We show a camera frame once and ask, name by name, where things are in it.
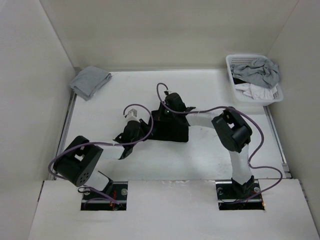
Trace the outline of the black tank top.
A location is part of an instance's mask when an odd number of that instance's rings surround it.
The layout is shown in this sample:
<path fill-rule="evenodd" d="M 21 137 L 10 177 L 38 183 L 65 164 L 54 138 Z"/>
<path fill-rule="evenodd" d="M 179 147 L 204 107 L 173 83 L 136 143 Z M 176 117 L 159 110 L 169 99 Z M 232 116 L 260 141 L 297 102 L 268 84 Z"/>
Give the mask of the black tank top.
<path fill-rule="evenodd" d="M 180 123 L 174 114 L 168 110 L 153 110 L 153 129 L 149 140 L 187 143 L 189 141 L 189 127 Z"/>

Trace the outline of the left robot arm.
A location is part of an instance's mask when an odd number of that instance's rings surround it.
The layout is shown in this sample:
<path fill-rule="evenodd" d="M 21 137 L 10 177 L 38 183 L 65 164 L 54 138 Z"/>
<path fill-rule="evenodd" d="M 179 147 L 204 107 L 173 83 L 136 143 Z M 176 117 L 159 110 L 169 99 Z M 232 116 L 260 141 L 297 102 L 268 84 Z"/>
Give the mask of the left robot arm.
<path fill-rule="evenodd" d="M 68 148 L 53 161 L 53 170 L 59 178 L 68 180 L 76 187 L 95 189 L 100 199 L 112 195 L 112 180 L 95 170 L 103 153 L 109 159 L 123 160 L 133 151 L 134 146 L 145 141 L 151 134 L 154 121 L 147 124 L 142 119 L 129 120 L 112 143 L 90 142 L 82 135 L 77 136 Z"/>

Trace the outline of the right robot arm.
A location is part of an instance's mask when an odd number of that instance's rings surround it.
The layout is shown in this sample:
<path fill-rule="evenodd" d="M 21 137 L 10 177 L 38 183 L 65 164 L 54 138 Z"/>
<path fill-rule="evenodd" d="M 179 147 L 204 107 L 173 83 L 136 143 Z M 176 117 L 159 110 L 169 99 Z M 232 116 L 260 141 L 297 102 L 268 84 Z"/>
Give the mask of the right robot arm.
<path fill-rule="evenodd" d="M 164 113 L 188 126 L 214 129 L 221 144 L 228 150 L 232 166 L 232 192 L 237 199 L 249 195 L 254 184 L 254 176 L 248 165 L 249 143 L 253 133 L 250 126 L 234 108 L 225 108 L 222 113 L 202 113 L 194 107 L 187 108 L 180 95 L 166 90 L 164 92 Z"/>

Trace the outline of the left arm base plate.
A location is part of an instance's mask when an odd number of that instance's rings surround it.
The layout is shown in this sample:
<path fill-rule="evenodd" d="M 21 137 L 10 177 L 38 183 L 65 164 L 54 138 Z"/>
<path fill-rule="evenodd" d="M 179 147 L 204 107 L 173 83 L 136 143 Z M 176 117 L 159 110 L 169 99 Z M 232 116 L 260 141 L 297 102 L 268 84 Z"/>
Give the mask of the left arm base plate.
<path fill-rule="evenodd" d="M 119 202 L 111 202 L 109 198 L 90 190 L 88 187 L 79 187 L 78 193 L 82 194 L 81 211 L 126 211 L 128 198 L 128 182 L 109 183 L 103 190 L 105 195 Z"/>

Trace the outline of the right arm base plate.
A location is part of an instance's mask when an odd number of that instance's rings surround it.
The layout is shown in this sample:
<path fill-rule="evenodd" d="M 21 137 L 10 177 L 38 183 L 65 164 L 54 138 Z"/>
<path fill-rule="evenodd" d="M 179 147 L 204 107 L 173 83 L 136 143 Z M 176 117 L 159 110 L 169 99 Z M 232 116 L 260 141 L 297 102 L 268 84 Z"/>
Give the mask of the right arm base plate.
<path fill-rule="evenodd" d="M 221 211 L 265 210 L 261 194 L 248 199 L 260 191 L 260 184 L 258 180 L 254 181 L 253 186 L 251 186 L 248 192 L 243 196 L 240 196 L 235 192 L 231 181 L 217 181 L 215 186 L 218 208 Z"/>

